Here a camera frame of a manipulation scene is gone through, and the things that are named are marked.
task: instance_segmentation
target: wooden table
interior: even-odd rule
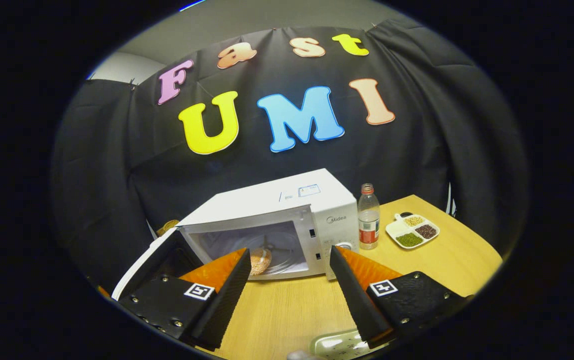
[[[403,212],[426,217],[440,234],[418,248],[401,248],[385,227]],[[459,296],[476,294],[502,262],[482,237],[415,195],[381,205],[380,224],[377,248],[360,249],[361,255],[401,274],[422,271]],[[293,351],[307,351],[320,335],[355,328],[338,281],[325,275],[250,281],[221,347],[207,353],[230,360],[285,360]]]

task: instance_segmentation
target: water bottle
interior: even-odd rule
[[[360,230],[360,248],[371,250],[378,246],[381,223],[381,205],[374,194],[374,185],[363,184],[358,199],[358,229]]]

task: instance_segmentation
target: midea logo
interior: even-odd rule
[[[337,221],[341,221],[341,220],[344,220],[344,219],[347,219],[347,216],[338,216],[337,218],[335,218],[335,217],[333,217],[333,216],[329,216],[329,217],[327,218],[327,223],[328,223],[328,224],[333,224],[333,223],[335,223],[335,222],[337,222]]]

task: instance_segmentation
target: letter m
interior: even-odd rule
[[[302,109],[280,93],[265,96],[258,100],[258,107],[264,109],[269,117],[273,143],[269,146],[274,153],[289,150],[296,141],[287,134],[287,127],[307,144],[312,132],[312,121],[316,123],[314,139],[327,141],[342,137],[345,129],[338,125],[334,110],[329,102],[331,90],[326,86],[314,86],[305,91]]]

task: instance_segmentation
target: colorful letter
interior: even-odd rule
[[[239,95],[236,91],[228,91],[217,95],[211,103],[220,108],[222,131],[216,136],[207,136],[203,125],[203,110],[205,104],[200,103],[184,109],[178,114],[178,120],[184,125],[184,137],[187,146],[196,154],[207,155],[221,151],[232,145],[239,136],[239,119],[236,116],[234,99]]]
[[[326,86],[308,88],[302,101],[302,109],[298,109],[280,93],[258,100],[258,107],[265,109],[269,117],[273,134],[273,143],[269,146],[271,151],[279,153],[296,145],[296,141],[287,135],[286,127],[289,127],[301,142],[307,144],[312,132],[312,121],[316,123],[314,138],[317,141],[342,137],[345,129],[338,125],[329,102],[330,93],[331,90]]]
[[[376,89],[378,81],[374,79],[356,79],[349,82],[349,87],[356,89],[367,108],[367,123],[371,125],[386,124],[396,119],[394,112],[387,109],[381,94]]]
[[[348,34],[340,34],[336,35],[331,38],[333,41],[338,41],[342,45],[342,48],[351,55],[358,55],[360,57],[364,57],[365,55],[369,54],[369,50],[366,48],[360,48],[357,43],[362,43],[361,39],[353,38]]]
[[[225,48],[225,50],[220,51],[218,57],[218,68],[227,69],[237,62],[244,62],[245,60],[252,59],[255,57],[258,51],[253,50],[248,42],[235,43],[232,46]]]
[[[194,66],[194,62],[187,60],[175,68],[166,71],[158,78],[160,79],[160,98],[158,105],[163,105],[180,93],[180,89],[176,88],[176,84],[181,85],[185,82],[185,69],[189,69],[192,66]]]
[[[325,49],[319,46],[319,42],[312,38],[293,38],[289,45],[294,47],[293,52],[303,58],[318,58],[325,55]]]

